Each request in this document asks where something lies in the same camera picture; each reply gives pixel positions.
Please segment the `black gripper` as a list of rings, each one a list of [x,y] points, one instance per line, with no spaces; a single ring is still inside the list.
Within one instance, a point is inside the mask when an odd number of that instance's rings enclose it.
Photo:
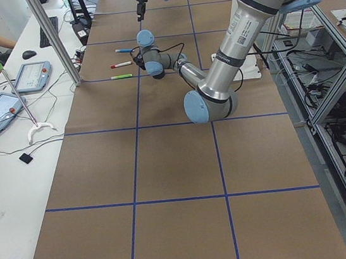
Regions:
[[[146,2],[148,2],[148,0],[136,0],[138,2],[137,4],[137,20],[139,22],[141,22],[143,20],[143,17],[145,16],[145,7],[146,7]]]

